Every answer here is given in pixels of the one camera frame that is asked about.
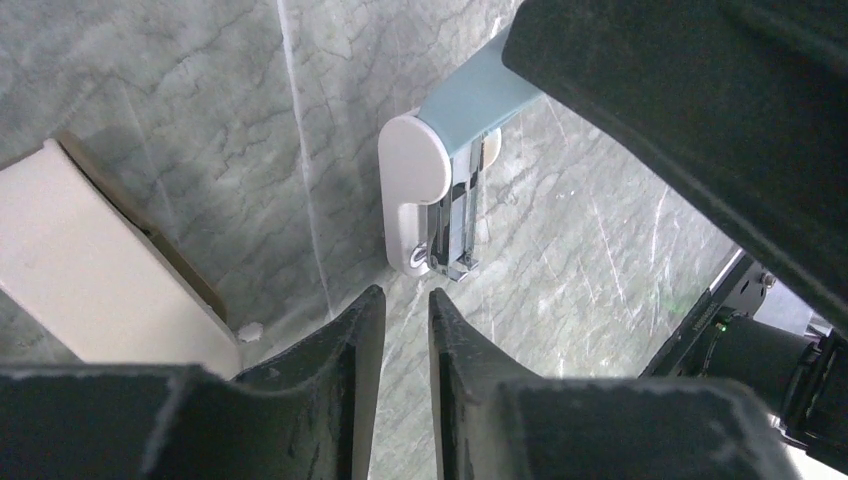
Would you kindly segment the beige small stapler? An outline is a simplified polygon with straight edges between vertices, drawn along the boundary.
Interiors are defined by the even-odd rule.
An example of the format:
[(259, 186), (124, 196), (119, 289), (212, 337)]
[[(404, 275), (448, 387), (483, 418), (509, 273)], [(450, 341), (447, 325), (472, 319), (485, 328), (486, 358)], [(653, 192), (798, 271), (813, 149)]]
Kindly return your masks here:
[(70, 134), (1, 167), (1, 288), (86, 363), (241, 371), (221, 298)]

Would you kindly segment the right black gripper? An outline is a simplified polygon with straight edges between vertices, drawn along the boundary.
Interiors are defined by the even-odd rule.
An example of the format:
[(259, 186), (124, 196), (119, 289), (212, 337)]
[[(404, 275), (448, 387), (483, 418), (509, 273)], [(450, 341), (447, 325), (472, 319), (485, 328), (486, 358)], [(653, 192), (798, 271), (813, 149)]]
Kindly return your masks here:
[(722, 378), (752, 389), (783, 441), (847, 471), (847, 340), (756, 320), (776, 277), (735, 252), (643, 370), (645, 376)]

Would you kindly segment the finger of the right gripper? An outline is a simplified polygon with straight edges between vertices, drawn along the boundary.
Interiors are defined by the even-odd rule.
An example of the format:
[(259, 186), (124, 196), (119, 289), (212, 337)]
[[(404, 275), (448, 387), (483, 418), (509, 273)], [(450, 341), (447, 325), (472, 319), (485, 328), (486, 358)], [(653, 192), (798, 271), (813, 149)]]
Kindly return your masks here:
[(526, 1), (504, 64), (847, 328), (847, 5)]

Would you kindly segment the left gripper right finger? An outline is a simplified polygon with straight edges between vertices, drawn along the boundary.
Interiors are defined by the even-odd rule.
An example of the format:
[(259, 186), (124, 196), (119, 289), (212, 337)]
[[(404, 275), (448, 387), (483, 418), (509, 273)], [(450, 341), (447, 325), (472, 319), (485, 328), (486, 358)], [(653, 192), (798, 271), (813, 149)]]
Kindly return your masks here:
[(794, 479), (763, 404), (743, 385), (546, 378), (428, 299), (442, 479)]

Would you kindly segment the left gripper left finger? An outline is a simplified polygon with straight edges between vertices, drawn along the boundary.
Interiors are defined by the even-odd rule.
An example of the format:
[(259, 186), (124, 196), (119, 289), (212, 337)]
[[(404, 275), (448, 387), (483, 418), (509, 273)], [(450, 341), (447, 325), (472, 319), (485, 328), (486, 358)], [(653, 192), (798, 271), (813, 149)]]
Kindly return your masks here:
[(364, 479), (386, 297), (225, 380), (198, 365), (5, 365), (5, 479)]

